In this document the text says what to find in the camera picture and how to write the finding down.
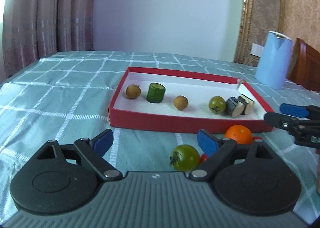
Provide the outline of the brown longan fruit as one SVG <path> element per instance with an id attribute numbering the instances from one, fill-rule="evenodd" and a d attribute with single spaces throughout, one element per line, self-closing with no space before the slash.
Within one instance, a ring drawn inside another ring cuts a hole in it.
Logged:
<path id="1" fill-rule="evenodd" d="M 126 88 L 126 96 L 128 99 L 137 99 L 141 95 L 139 85 L 131 84 Z"/>
<path id="2" fill-rule="evenodd" d="M 174 106 L 183 111 L 188 107 L 188 99 L 185 96 L 179 95 L 174 99 Z"/>

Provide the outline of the green cucumber piece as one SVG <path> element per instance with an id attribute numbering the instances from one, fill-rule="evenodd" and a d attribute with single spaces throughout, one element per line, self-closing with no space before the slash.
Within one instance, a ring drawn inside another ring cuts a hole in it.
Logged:
<path id="1" fill-rule="evenodd" d="M 165 87 L 162 84 L 152 82 L 149 85 L 146 100 L 149 103 L 161 103 L 165 95 Z"/>

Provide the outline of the large green tomato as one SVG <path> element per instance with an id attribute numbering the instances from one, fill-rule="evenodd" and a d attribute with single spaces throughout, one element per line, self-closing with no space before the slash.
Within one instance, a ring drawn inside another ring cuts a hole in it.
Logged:
<path id="1" fill-rule="evenodd" d="M 170 155 L 170 164 L 176 171 L 191 171 L 200 163 L 200 154 L 195 147 L 187 144 L 179 145 Z"/>

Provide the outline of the red shallow cardboard box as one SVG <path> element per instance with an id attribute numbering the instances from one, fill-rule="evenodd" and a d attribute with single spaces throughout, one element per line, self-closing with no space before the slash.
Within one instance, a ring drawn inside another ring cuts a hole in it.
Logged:
<path id="1" fill-rule="evenodd" d="M 146 67 L 127 68 L 108 106 L 113 127 L 180 133 L 233 125 L 270 132 L 264 115 L 271 111 L 242 79 Z"/>

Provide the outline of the white wall switch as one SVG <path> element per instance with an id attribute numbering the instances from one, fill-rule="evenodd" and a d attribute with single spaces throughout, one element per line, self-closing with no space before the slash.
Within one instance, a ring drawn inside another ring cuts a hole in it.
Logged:
<path id="1" fill-rule="evenodd" d="M 253 43 L 251 47 L 251 55 L 256 57 L 261 57 L 263 50 L 264 50 L 263 46 Z"/>

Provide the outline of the gold framed headboard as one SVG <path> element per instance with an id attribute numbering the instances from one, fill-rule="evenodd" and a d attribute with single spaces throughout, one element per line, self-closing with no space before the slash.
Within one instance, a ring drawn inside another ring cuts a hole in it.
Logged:
<path id="1" fill-rule="evenodd" d="M 301 38 L 318 50 L 319 0 L 243 0 L 234 62 L 256 66 L 252 45 L 263 45 L 271 30 Z"/>

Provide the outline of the dark sugarcane piece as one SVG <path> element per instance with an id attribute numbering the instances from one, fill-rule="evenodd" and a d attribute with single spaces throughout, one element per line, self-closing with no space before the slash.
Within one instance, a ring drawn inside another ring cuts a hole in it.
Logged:
<path id="1" fill-rule="evenodd" d="M 251 98 L 245 96 L 244 94 L 241 94 L 240 96 L 238 96 L 237 100 L 241 103 L 244 104 L 245 109 L 242 112 L 242 114 L 244 115 L 248 115 L 251 113 L 253 106 L 255 105 L 254 100 L 252 100 Z"/>
<path id="2" fill-rule="evenodd" d="M 236 97 L 230 97 L 226 101 L 226 113 L 232 117 L 237 118 L 245 110 L 245 105 L 240 102 Z"/>

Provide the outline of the light blue kettle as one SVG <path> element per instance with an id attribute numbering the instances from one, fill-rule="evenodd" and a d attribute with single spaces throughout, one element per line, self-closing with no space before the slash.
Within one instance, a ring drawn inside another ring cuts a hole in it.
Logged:
<path id="1" fill-rule="evenodd" d="M 281 90 L 291 59 L 292 40 L 285 34 L 270 31 L 257 65 L 255 78 L 262 84 Z"/>

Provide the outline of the small green tomato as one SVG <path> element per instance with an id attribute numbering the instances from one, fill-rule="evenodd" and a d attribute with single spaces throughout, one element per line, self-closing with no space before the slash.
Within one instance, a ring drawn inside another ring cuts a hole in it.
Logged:
<path id="1" fill-rule="evenodd" d="M 221 114 L 226 109 L 226 102 L 223 97 L 215 96 L 210 99 L 208 106 L 214 114 Z"/>

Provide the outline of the red cherry tomato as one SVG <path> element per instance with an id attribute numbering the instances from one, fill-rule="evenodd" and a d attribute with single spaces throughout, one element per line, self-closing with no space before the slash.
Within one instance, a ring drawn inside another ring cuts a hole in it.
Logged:
<path id="1" fill-rule="evenodd" d="M 259 137 L 259 136 L 252 137 L 252 141 L 253 141 L 253 142 L 262 142 L 262 141 L 263 141 L 263 138 L 261 138 L 261 137 Z"/>
<path id="2" fill-rule="evenodd" d="M 208 159 L 208 156 L 204 153 L 200 156 L 200 161 L 199 164 L 202 164 L 203 162 L 205 162 Z"/>

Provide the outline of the orange mandarin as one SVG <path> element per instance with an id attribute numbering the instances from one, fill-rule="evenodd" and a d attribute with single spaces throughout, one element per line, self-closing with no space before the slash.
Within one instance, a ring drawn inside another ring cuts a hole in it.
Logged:
<path id="1" fill-rule="evenodd" d="M 243 125 L 231 126 L 225 132 L 224 137 L 235 140 L 238 144 L 251 144 L 253 142 L 251 131 Z"/>

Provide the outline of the brown wooden chair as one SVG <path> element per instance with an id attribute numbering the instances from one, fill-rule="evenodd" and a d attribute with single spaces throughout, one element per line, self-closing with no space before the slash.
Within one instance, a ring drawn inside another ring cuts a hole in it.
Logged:
<path id="1" fill-rule="evenodd" d="M 294 48 L 297 60 L 289 80 L 310 91 L 319 92 L 319 51 L 297 38 Z"/>

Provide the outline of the pink patterned curtain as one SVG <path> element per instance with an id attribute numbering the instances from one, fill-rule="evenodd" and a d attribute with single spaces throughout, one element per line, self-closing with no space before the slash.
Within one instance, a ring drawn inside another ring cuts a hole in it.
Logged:
<path id="1" fill-rule="evenodd" d="M 93 50 L 93 1 L 5 0 L 5 76 L 56 52 Z"/>

